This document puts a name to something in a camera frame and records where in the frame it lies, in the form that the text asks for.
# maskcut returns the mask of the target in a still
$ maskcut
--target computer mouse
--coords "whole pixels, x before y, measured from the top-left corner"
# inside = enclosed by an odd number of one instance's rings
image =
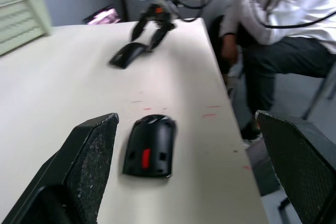
[[[128,141],[123,173],[171,177],[175,135],[176,124],[166,115],[148,115],[136,121]]]
[[[144,53],[146,48],[146,45],[138,42],[129,43],[113,56],[110,64],[125,69],[136,57]]]

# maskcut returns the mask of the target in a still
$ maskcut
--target red button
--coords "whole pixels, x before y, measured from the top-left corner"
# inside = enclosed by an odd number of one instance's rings
[[[151,156],[151,149],[145,149],[142,153],[142,168],[143,169],[149,168],[150,156]]]

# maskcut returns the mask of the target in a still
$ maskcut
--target white sleeve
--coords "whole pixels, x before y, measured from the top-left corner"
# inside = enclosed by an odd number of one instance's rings
[[[232,0],[232,4],[226,8],[223,21],[219,30],[219,36],[223,37],[225,34],[235,34],[239,24],[239,0]]]
[[[257,20],[272,26],[297,25],[316,0],[276,0],[277,4],[269,13],[253,0],[240,0],[240,21],[245,29],[261,45],[274,44],[286,37],[290,29],[266,28]]]

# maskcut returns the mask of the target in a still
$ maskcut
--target hand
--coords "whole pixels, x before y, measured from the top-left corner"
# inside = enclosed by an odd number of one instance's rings
[[[236,42],[236,35],[225,35],[223,40],[222,57],[232,66],[238,61],[238,46]]]

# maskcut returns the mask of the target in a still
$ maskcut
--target dark jeans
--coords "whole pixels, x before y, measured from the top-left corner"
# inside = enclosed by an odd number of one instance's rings
[[[222,73],[228,73],[230,65],[221,56],[223,39],[218,38],[218,33],[217,37],[210,33],[210,37],[219,68]],[[240,26],[237,42],[243,48],[247,102],[252,114],[272,107],[277,73],[324,78],[335,62],[335,55],[316,39],[285,37],[273,45],[263,46]]]

